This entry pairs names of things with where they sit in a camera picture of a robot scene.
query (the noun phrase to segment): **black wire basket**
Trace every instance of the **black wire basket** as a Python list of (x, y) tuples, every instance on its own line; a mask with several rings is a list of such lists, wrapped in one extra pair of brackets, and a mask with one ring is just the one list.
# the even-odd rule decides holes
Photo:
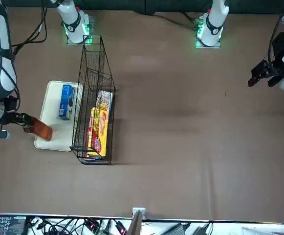
[(111, 165), (116, 89), (102, 37), (90, 41), (83, 44), (70, 149), (82, 164)]

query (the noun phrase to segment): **red and yellow packaging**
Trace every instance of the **red and yellow packaging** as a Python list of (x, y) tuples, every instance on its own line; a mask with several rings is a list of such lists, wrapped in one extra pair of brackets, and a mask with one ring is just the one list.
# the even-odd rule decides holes
[(91, 109), (87, 135), (87, 146), (89, 150), (94, 149), (97, 153), (88, 152), (87, 157), (97, 156), (97, 158), (100, 158), (106, 156), (108, 120), (112, 93), (100, 91), (99, 95), (103, 98), (99, 99), (96, 107)]

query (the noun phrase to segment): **blue box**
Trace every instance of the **blue box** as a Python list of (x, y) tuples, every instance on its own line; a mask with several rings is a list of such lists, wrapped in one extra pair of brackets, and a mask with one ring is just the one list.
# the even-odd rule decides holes
[(63, 85), (62, 99), (60, 101), (58, 117), (62, 120), (70, 120), (72, 115), (74, 88), (71, 85)]

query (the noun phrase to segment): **green led light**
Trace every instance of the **green led light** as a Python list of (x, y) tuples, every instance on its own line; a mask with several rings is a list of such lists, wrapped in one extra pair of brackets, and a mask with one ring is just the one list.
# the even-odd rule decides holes
[(64, 25), (64, 28), (65, 28), (66, 35), (68, 36), (67, 28), (65, 25)]
[(82, 24), (84, 35), (89, 35), (89, 26)]

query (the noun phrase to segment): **cable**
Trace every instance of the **cable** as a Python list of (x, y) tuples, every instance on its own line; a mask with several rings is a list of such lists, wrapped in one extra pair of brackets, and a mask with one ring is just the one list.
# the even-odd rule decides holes
[(210, 229), (210, 232), (209, 232), (209, 234), (208, 234), (208, 235), (211, 235), (211, 234), (212, 234), (212, 232), (214, 231), (214, 224), (213, 224), (213, 222), (211, 222), (211, 225), (212, 225), (212, 228)]
[(273, 42), (274, 36), (275, 36), (275, 34), (276, 34), (276, 32), (277, 32), (277, 29), (278, 29), (278, 27), (279, 27), (279, 24), (280, 24), (281, 21), (282, 21), (283, 15), (284, 15), (284, 11), (283, 11), (282, 14), (280, 15), (280, 17), (279, 17), (279, 19), (278, 19), (276, 25), (274, 26), (274, 29), (273, 29), (273, 32), (272, 32), (272, 35), (271, 35), (271, 38), (270, 38), (270, 42), (269, 42), (269, 48), (268, 48), (268, 63), (270, 64), (270, 66), (271, 66), (271, 68), (272, 68), (272, 70), (273, 70), (274, 72), (276, 72), (276, 70), (275, 70), (275, 68), (273, 68), (272, 62), (271, 62), (272, 42)]
[[(41, 0), (41, 22), (39, 23), (39, 25), (36, 27), (36, 29), (31, 33), (31, 35), (23, 43), (12, 45), (12, 47), (16, 47), (13, 51), (14, 56), (16, 56), (18, 54), (18, 52), (20, 51), (20, 49), (24, 45), (29, 44), (29, 43), (42, 43), (47, 39), (47, 26), (46, 26), (46, 19), (45, 19), (46, 14), (47, 14), (47, 5), (46, 5), (46, 8), (45, 8), (44, 7), (44, 0)], [(40, 41), (34, 41), (39, 36), (43, 23), (44, 23), (44, 28), (45, 28), (45, 37), (44, 37), (44, 39), (42, 39)]]
[(21, 103), (21, 99), (20, 99), (20, 91), (18, 89), (17, 84), (15, 83), (15, 81), (12, 79), (12, 77), (10, 76), (10, 74), (6, 71), (6, 69), (4, 69), (4, 67), (0, 64), (0, 69), (4, 71), (4, 73), (7, 75), (7, 77), (9, 78), (9, 80), (12, 82), (12, 84), (15, 87), (15, 93), (17, 95), (17, 99), (18, 99), (18, 105), (15, 109), (15, 112), (18, 111), (18, 109), (20, 108), (20, 103)]
[(177, 22), (177, 21), (173, 21), (173, 20), (171, 20), (171, 19), (169, 19), (169, 18), (166, 18), (166, 17), (164, 17), (164, 16), (161, 16), (161, 15), (153, 15), (153, 16), (163, 18), (163, 19), (165, 19), (165, 20), (167, 20), (167, 21), (169, 21), (169, 22), (172, 22), (172, 23), (174, 23), (174, 24), (177, 24), (178, 26), (182, 26), (182, 27), (185, 27), (185, 28), (188, 28), (188, 29), (190, 29), (190, 30), (195, 31), (195, 29), (194, 29), (193, 27), (190, 27), (190, 26), (188, 26), (188, 25), (186, 25), (186, 24), (183, 24), (183, 23), (180, 23), (180, 22)]
[(194, 18), (190, 17), (186, 12), (181, 12), (183, 16), (185, 16), (191, 23), (193, 23)]

